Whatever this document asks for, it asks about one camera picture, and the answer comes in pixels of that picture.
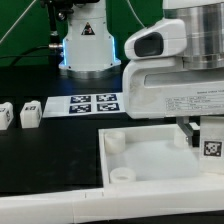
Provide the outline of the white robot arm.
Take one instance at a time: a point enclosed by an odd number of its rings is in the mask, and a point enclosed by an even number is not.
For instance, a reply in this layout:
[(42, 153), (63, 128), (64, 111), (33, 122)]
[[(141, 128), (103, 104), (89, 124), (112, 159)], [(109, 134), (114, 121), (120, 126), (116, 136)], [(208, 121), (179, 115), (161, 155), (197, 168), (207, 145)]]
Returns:
[[(68, 23), (60, 71), (111, 74), (121, 62), (108, 32), (106, 0), (40, 0)], [(47, 117), (126, 112), (133, 119), (224, 114), (224, 0), (163, 0), (163, 17), (131, 35), (119, 93), (51, 97)]]

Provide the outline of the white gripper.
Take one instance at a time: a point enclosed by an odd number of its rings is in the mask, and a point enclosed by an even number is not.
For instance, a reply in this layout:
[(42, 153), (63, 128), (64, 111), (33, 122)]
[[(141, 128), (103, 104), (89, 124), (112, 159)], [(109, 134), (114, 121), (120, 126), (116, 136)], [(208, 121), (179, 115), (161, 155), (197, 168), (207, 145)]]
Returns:
[(178, 58), (132, 60), (122, 84), (131, 118), (177, 117), (189, 146), (194, 130), (184, 116), (224, 114), (224, 68), (186, 70)]

